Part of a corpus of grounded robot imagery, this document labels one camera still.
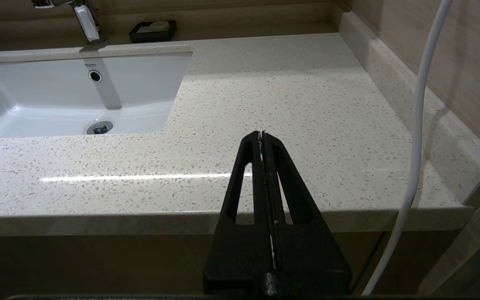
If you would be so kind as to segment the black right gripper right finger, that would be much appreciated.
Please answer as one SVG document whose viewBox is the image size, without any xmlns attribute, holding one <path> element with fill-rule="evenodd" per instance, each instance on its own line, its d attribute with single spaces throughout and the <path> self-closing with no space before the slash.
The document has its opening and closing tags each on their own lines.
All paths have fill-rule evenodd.
<svg viewBox="0 0 480 300">
<path fill-rule="evenodd" d="M 348 293 L 352 272 L 284 144 L 262 134 L 273 266 L 266 293 Z"/>
</svg>

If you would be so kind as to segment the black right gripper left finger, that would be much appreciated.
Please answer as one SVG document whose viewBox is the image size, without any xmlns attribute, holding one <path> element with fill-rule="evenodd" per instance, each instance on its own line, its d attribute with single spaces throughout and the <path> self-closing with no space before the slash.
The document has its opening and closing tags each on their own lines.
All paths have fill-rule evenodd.
<svg viewBox="0 0 480 300">
<path fill-rule="evenodd" d="M 240 142 L 203 271 L 205 292 L 256 292 L 261 277 L 274 267 L 260 141 L 261 133 L 254 131 Z M 248 164 L 255 221 L 242 225 L 236 219 Z"/>
</svg>

